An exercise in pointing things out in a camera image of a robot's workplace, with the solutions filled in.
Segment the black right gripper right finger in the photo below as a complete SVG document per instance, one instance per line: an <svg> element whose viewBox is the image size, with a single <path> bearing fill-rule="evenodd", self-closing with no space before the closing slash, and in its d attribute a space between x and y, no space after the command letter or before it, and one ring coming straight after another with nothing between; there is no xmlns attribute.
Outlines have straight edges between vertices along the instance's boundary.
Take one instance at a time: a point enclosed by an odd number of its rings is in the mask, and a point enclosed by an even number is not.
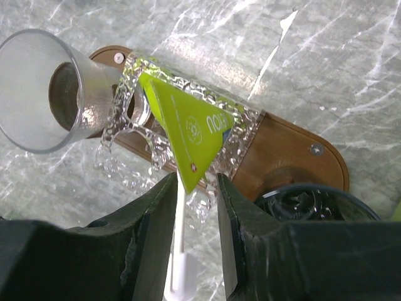
<svg viewBox="0 0 401 301"><path fill-rule="evenodd" d="M400 299L400 223L279 221L217 182L228 300Z"/></svg>

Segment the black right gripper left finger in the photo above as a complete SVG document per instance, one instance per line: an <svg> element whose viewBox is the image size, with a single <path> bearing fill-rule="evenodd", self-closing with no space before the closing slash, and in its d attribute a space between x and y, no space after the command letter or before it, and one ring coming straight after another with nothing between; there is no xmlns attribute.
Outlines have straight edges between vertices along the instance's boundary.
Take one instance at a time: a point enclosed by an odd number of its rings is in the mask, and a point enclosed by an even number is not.
<svg viewBox="0 0 401 301"><path fill-rule="evenodd" d="M177 175L86 227L1 222L2 300L162 300Z"/></svg>

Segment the dark glass cup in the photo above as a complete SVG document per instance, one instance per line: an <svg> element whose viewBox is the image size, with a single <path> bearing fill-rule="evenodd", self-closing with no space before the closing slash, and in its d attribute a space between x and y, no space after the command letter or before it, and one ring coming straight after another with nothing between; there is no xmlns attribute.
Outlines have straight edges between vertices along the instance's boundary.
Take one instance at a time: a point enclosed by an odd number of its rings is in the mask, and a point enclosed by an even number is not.
<svg viewBox="0 0 401 301"><path fill-rule="evenodd" d="M279 221L380 220L363 201L323 184L296 183L267 189L254 203Z"/></svg>

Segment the clear textured plastic holder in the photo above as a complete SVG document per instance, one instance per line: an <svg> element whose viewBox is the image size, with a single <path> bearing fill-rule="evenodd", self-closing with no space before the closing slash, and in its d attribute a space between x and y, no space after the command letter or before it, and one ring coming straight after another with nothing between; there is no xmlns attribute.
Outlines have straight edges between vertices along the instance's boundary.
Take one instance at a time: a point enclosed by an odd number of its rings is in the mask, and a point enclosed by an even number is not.
<svg viewBox="0 0 401 301"><path fill-rule="evenodd" d="M262 110L160 66L135 53L126 57L96 163L109 177L132 189L147 189L155 176L142 176L112 156L125 134L144 143L154 171L172 164L190 194L207 199L190 208L203 223L217 201L217 176L236 175L264 117Z"/></svg>

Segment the frosted clear glass cup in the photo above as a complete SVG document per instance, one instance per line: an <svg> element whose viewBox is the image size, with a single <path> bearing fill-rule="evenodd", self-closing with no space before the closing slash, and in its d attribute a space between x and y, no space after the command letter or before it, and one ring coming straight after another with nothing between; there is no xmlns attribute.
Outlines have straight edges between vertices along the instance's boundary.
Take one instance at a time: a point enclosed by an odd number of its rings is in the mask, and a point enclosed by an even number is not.
<svg viewBox="0 0 401 301"><path fill-rule="evenodd" d="M1 44L1 132L36 154L95 137L121 74L47 31L18 31Z"/></svg>

